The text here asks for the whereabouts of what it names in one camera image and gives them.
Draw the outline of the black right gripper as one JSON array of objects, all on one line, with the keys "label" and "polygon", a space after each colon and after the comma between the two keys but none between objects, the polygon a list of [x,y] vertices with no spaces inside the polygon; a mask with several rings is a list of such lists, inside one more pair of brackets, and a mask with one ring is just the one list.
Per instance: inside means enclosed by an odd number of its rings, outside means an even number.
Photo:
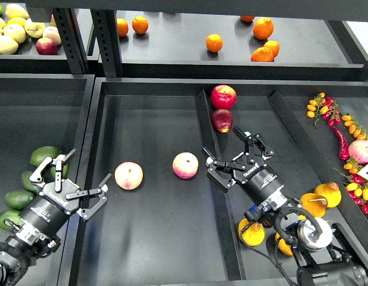
[{"label": "black right gripper", "polygon": [[274,149],[265,144],[263,136],[233,127],[233,133],[244,143],[244,152],[231,161],[220,161],[207,147],[202,148],[206,156],[207,178],[227,193],[234,185],[240,186],[260,210],[278,210],[287,204],[282,194],[284,181],[266,164],[274,156]]}]

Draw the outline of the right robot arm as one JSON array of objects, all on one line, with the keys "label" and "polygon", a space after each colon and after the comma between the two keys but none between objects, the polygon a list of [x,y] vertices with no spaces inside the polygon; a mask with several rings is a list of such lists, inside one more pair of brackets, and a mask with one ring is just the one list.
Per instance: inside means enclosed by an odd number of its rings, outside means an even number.
[{"label": "right robot arm", "polygon": [[282,193],[283,180],[267,165],[274,152],[260,134],[235,126],[233,132],[245,144],[231,161],[220,161],[207,147],[207,177],[227,192],[239,185],[253,202],[244,214],[247,225],[239,239],[247,243],[254,226],[274,227],[279,241],[289,245],[297,264],[297,280],[287,276],[278,258],[271,260],[289,285],[368,285],[368,256],[354,244],[338,223],[329,224],[302,207],[299,199]]}]

